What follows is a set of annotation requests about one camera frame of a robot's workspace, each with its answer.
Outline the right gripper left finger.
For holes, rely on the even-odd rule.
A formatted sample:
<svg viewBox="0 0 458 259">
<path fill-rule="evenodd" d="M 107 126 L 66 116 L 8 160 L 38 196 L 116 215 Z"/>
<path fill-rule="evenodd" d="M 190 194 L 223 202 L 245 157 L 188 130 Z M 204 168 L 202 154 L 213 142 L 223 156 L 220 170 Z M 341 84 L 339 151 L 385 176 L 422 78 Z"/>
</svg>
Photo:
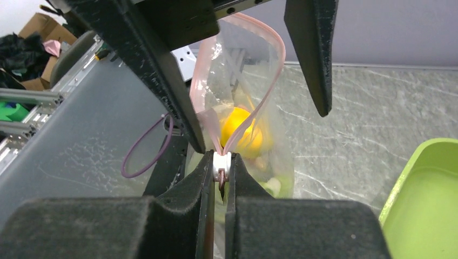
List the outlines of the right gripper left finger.
<svg viewBox="0 0 458 259">
<path fill-rule="evenodd" d="M 212 258 L 212 160 L 159 197 L 29 201 L 1 232 L 1 258 Z"/>
</svg>

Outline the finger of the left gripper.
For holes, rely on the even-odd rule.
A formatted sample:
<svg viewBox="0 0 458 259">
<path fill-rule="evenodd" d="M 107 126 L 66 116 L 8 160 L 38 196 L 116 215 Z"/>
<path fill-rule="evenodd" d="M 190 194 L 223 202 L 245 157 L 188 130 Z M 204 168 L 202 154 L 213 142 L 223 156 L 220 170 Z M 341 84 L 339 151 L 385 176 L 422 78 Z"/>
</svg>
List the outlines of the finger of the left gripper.
<svg viewBox="0 0 458 259">
<path fill-rule="evenodd" d="M 287 0 L 284 22 L 321 117 L 332 109 L 332 43 L 338 0 Z"/>
<path fill-rule="evenodd" d="M 163 103 L 199 153 L 205 144 L 172 51 L 219 32 L 212 1 L 68 1 Z"/>
</svg>

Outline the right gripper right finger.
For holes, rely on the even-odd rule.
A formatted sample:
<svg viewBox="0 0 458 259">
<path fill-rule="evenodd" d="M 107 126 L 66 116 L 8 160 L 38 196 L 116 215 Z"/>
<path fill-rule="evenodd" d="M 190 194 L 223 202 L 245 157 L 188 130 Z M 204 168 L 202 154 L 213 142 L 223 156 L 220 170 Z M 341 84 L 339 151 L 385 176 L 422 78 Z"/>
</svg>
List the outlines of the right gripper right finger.
<svg viewBox="0 0 458 259">
<path fill-rule="evenodd" d="M 231 157 L 226 258 L 390 258 L 372 210 L 352 200 L 275 199 Z"/>
</svg>

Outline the clear zip top bag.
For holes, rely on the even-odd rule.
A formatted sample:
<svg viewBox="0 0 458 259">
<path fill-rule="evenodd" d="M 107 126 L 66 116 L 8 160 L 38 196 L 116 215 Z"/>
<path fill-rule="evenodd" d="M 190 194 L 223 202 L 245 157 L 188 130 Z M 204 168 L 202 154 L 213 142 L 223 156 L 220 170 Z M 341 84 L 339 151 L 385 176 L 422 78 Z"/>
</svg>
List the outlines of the clear zip top bag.
<svg viewBox="0 0 458 259">
<path fill-rule="evenodd" d="M 285 45 L 265 23 L 242 13 L 219 22 L 201 42 L 190 98 L 206 148 L 216 156 L 239 154 L 249 175 L 274 198 L 294 193 L 294 162 L 275 89 Z"/>
</svg>

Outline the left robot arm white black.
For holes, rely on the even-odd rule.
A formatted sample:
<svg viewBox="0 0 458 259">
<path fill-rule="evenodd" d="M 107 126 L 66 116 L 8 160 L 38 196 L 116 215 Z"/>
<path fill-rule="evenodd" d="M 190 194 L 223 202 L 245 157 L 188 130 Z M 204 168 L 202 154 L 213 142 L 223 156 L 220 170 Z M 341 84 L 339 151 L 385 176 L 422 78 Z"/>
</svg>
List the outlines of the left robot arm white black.
<svg viewBox="0 0 458 259">
<path fill-rule="evenodd" d="M 205 144 L 186 94 L 193 62 L 185 48 L 219 32 L 261 1 L 66 1 L 163 103 L 195 151 Z M 337 1 L 287 1 L 284 22 L 320 114 L 332 109 L 332 42 Z"/>
</svg>

